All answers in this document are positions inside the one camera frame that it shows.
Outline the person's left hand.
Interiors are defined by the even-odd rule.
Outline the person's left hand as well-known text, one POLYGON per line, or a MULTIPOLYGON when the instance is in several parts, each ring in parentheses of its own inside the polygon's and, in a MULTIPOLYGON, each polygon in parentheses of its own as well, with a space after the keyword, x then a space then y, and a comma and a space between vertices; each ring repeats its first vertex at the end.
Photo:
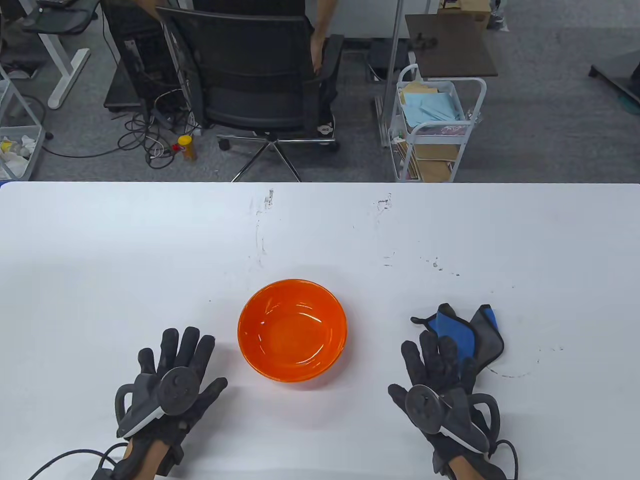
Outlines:
POLYGON ((183 441, 228 385, 219 377, 202 387, 214 349, 214 336, 189 326, 164 330, 158 361, 152 349, 138 352, 140 373, 115 394, 116 436, 128 447, 112 478, 166 477, 182 462, 183 441))

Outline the person's right hand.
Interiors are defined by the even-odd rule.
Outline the person's right hand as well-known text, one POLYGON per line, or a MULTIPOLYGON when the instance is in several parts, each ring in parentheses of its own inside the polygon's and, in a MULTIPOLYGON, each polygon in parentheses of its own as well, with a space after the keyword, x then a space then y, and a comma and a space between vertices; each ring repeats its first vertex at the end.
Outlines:
POLYGON ((498 402, 474 392, 475 359, 460 361, 455 341, 429 330, 418 343, 404 341, 401 354, 411 388, 391 384, 388 395, 432 446, 434 472, 452 480, 505 480, 490 460, 508 441, 499 439, 498 402))

